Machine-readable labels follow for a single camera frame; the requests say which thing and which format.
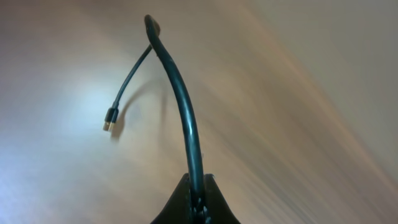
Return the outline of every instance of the metal connector tip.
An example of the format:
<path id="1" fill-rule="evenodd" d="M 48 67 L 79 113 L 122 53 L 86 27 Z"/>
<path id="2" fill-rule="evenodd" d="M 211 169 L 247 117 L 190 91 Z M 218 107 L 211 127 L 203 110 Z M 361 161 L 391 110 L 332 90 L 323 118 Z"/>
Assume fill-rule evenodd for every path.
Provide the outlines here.
<path id="1" fill-rule="evenodd" d="M 105 122 L 104 123 L 104 131 L 112 131 L 114 123 L 113 122 Z"/>

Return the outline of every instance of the cable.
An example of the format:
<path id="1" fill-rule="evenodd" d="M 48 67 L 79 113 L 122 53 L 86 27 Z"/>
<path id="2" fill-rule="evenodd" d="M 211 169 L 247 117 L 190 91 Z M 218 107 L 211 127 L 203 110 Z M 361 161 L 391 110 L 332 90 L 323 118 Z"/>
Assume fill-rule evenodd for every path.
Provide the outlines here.
<path id="1" fill-rule="evenodd" d="M 177 66 L 159 40 L 160 27 L 158 23 L 150 15 L 146 15 L 145 25 L 150 46 L 148 46 L 145 52 L 141 55 L 120 88 L 112 107 L 110 107 L 108 113 L 106 114 L 104 130 L 112 130 L 118 118 L 118 106 L 123 91 L 126 89 L 127 84 L 142 61 L 153 48 L 166 70 L 167 76 L 169 77 L 175 97 L 177 99 L 178 110 L 180 112 L 184 134 L 185 150 L 187 152 L 192 210 L 199 213 L 203 210 L 203 206 L 205 204 L 205 186 L 203 183 L 204 176 L 199 134 L 195 114 L 193 113 L 191 99 Z"/>
<path id="2" fill-rule="evenodd" d="M 197 209 L 196 207 L 203 206 L 205 186 L 203 184 L 203 164 L 201 161 L 199 134 L 191 99 L 177 66 L 158 38 L 158 33 L 160 32 L 159 25 L 150 15 L 145 16 L 145 25 L 149 42 L 166 70 L 177 99 L 185 140 L 185 150 L 187 152 L 192 205 Z"/>
<path id="3" fill-rule="evenodd" d="M 129 75 L 126 77 L 122 87 L 120 87 L 119 93 L 116 96 L 115 101 L 113 102 L 112 107 L 118 107 L 119 106 L 119 101 L 120 98 L 122 97 L 122 94 L 124 92 L 124 90 L 126 89 L 127 84 L 129 84 L 130 79 L 132 78 L 132 76 L 135 74 L 135 72 L 137 71 L 138 67 L 140 66 L 140 64 L 142 63 L 142 61 L 144 61 L 144 59 L 147 57 L 147 55 L 149 54 L 149 52 L 152 50 L 152 46 L 149 45 L 146 50 L 144 51 L 144 53 L 142 53 L 141 57 L 139 57 L 138 61 L 136 62 L 136 64 L 134 65 L 134 67 L 131 69 Z"/>
<path id="4" fill-rule="evenodd" d="M 105 131 L 112 131 L 114 124 L 116 123 L 116 120 L 118 119 L 118 114 L 119 114 L 119 102 L 120 99 L 123 95 L 124 90 L 127 87 L 127 84 L 129 84 L 132 76 L 135 74 L 135 72 L 137 71 L 138 67 L 140 66 L 140 64 L 144 61 L 144 59 L 147 57 L 147 55 L 149 54 L 149 52 L 152 50 L 152 46 L 149 45 L 146 50 L 144 51 L 144 53 L 142 53 L 141 57 L 139 57 L 138 61 L 136 62 L 136 64 L 133 66 L 133 68 L 131 69 L 130 73 L 127 75 L 126 79 L 124 80 L 122 86 L 120 87 L 119 93 L 116 95 L 116 99 L 114 100 L 112 107 L 110 107 L 108 109 L 108 112 L 106 113 L 106 117 L 105 117 L 105 124 L 103 129 Z"/>

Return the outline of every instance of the wood grain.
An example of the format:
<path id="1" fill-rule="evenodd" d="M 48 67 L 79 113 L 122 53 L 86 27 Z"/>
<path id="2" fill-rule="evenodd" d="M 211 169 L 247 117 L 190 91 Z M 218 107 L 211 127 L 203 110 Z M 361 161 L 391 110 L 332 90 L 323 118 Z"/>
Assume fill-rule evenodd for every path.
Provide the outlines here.
<path id="1" fill-rule="evenodd" d="M 187 171 L 151 53 L 103 116 L 152 14 L 190 92 L 205 172 L 242 223 L 397 223 L 398 191 L 300 62 L 241 1 L 4 4 L 0 223 L 148 223 Z"/>

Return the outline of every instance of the black cable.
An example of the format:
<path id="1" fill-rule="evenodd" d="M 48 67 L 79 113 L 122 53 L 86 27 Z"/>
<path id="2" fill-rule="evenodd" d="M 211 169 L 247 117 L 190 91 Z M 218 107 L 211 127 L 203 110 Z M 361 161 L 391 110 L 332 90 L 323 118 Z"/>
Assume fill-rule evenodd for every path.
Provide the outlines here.
<path id="1" fill-rule="evenodd" d="M 122 86 L 120 87 L 119 93 L 116 95 L 116 99 L 114 100 L 112 107 L 110 107 L 108 109 L 108 112 L 106 113 L 105 116 L 105 124 L 104 124 L 104 130 L 105 131 L 112 131 L 113 130 L 113 126 L 116 123 L 116 120 L 118 119 L 118 114 L 119 114 L 119 102 L 120 99 L 123 95 L 124 90 L 127 87 L 127 84 L 129 84 L 132 76 L 135 74 L 135 72 L 137 71 L 138 67 L 140 66 L 140 64 L 144 61 L 144 59 L 147 57 L 147 55 L 149 54 L 149 52 L 152 50 L 152 46 L 149 45 L 146 50 L 144 51 L 144 53 L 142 53 L 141 57 L 139 57 L 138 61 L 136 62 L 136 64 L 133 66 L 133 68 L 131 69 L 130 73 L 127 75 L 126 79 L 124 80 Z"/>
<path id="2" fill-rule="evenodd" d="M 141 57 L 139 57 L 138 61 L 136 62 L 136 64 L 133 66 L 133 68 L 131 69 L 130 73 L 127 75 L 124 83 L 122 84 L 122 86 L 120 87 L 119 93 L 116 96 L 115 101 L 113 102 L 112 107 L 113 108 L 117 108 L 119 106 L 119 101 L 120 98 L 122 97 L 122 94 L 124 92 L 124 90 L 127 87 L 127 84 L 129 84 L 130 79 L 132 78 L 132 76 L 135 74 L 135 72 L 137 71 L 138 67 L 140 66 L 140 64 L 144 61 L 144 59 L 147 57 L 147 55 L 149 54 L 149 52 L 152 50 L 152 46 L 149 45 L 146 50 L 144 51 L 144 53 L 142 53 Z"/>
<path id="3" fill-rule="evenodd" d="M 201 161 L 199 134 L 191 99 L 177 66 L 158 38 L 160 32 L 159 25 L 150 15 L 145 16 L 145 25 L 149 42 L 166 70 L 177 99 L 185 140 L 185 150 L 187 152 L 192 204 L 194 207 L 200 207 L 201 204 L 203 206 L 205 199 L 205 186 L 203 184 L 203 164 Z"/>
<path id="4" fill-rule="evenodd" d="M 166 70 L 167 76 L 169 77 L 175 97 L 177 99 L 178 110 L 180 112 L 182 129 L 184 134 L 185 150 L 187 152 L 188 173 L 191 186 L 190 193 L 192 211 L 195 215 L 195 211 L 199 213 L 203 210 L 203 206 L 205 203 L 203 164 L 201 160 L 199 134 L 195 114 L 193 113 L 191 100 L 187 91 L 187 87 L 185 86 L 184 81 L 181 77 L 181 74 L 178 71 L 178 68 L 175 65 L 173 59 L 159 40 L 160 27 L 158 23 L 156 23 L 156 21 L 150 15 L 146 15 L 145 25 L 150 46 L 148 46 L 146 51 L 141 55 L 138 62 L 132 68 L 131 72 L 129 73 L 122 87 L 120 88 L 112 107 L 108 110 L 108 113 L 106 115 L 104 129 L 107 131 L 111 131 L 118 117 L 119 100 L 123 94 L 124 89 L 132 78 L 134 72 L 137 70 L 138 66 L 153 48 Z"/>

